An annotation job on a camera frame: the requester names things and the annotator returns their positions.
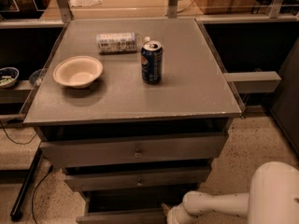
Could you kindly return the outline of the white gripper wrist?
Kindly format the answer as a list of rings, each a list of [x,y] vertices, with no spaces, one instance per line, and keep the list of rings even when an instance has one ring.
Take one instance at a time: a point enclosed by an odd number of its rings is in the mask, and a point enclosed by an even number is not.
[[[162,203],[161,207],[167,214],[167,224],[193,224],[199,215],[197,208],[191,208],[186,203],[181,203],[171,208],[171,206]]]

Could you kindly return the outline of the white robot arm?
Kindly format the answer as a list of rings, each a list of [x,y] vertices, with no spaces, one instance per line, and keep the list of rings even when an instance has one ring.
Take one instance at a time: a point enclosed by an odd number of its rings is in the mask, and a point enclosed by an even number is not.
[[[194,224],[208,213],[241,217],[247,224],[299,224],[299,171],[270,161],[255,171],[248,193],[189,191],[179,205],[162,208],[167,224]]]

